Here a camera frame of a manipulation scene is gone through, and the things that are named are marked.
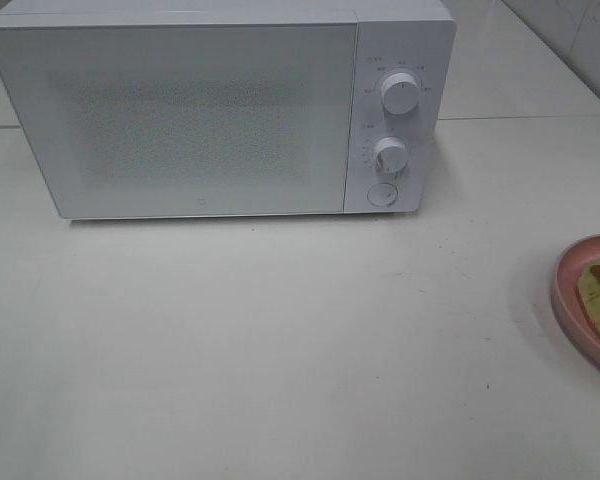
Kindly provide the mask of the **lower white microwave knob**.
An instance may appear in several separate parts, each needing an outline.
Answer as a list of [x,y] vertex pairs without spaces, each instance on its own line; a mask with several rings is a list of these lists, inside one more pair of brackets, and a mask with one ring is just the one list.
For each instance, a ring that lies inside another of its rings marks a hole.
[[383,174],[401,172],[408,164],[409,152],[406,143],[397,137],[384,137],[373,148],[377,170]]

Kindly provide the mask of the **white microwave oven body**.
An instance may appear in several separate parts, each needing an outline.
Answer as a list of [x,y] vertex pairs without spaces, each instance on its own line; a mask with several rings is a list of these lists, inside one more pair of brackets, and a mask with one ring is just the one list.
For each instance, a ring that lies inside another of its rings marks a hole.
[[[0,10],[0,29],[331,24],[356,28],[342,209],[193,217],[413,212],[422,198],[456,34],[455,21],[439,1],[12,1]],[[415,73],[421,84],[419,103],[406,115],[388,113],[381,102],[380,82],[396,70]],[[407,145],[409,160],[401,172],[376,168],[373,148],[384,137]],[[376,207],[367,200],[379,183],[397,187],[393,205]]]

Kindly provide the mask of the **upper white microwave knob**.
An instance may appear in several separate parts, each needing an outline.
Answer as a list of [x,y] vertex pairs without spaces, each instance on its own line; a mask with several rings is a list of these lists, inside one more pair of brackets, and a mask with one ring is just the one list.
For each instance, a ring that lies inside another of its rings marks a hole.
[[392,115],[406,115],[419,103],[420,80],[409,70],[389,72],[380,82],[380,95],[385,111]]

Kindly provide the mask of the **round microwave door-release button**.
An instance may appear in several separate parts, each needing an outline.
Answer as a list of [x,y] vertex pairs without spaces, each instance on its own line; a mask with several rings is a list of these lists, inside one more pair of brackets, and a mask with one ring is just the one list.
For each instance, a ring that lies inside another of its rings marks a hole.
[[397,199],[398,189],[391,183],[379,183],[373,185],[368,193],[367,200],[376,207],[389,207]]

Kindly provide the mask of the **white microwave door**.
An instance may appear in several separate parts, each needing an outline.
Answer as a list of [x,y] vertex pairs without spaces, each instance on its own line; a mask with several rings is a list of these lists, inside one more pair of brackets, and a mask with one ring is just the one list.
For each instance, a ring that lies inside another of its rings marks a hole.
[[342,209],[352,24],[0,29],[0,76],[67,219]]

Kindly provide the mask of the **white microwave knob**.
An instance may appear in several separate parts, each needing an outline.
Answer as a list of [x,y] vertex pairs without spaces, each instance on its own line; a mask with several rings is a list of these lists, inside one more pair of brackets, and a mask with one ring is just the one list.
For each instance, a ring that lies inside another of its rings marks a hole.
[[373,148],[377,170],[383,174],[401,172],[408,164],[409,152],[406,143],[397,137],[384,137]]
[[389,72],[380,82],[380,95],[385,111],[392,115],[406,115],[419,103],[420,80],[409,70]]

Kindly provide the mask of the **pink round plate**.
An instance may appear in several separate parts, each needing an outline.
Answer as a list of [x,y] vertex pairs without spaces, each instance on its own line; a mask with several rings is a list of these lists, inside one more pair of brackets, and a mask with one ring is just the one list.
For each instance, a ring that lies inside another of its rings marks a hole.
[[557,323],[574,347],[600,370],[600,335],[590,324],[577,282],[591,262],[600,260],[600,234],[569,245],[551,278],[551,304]]

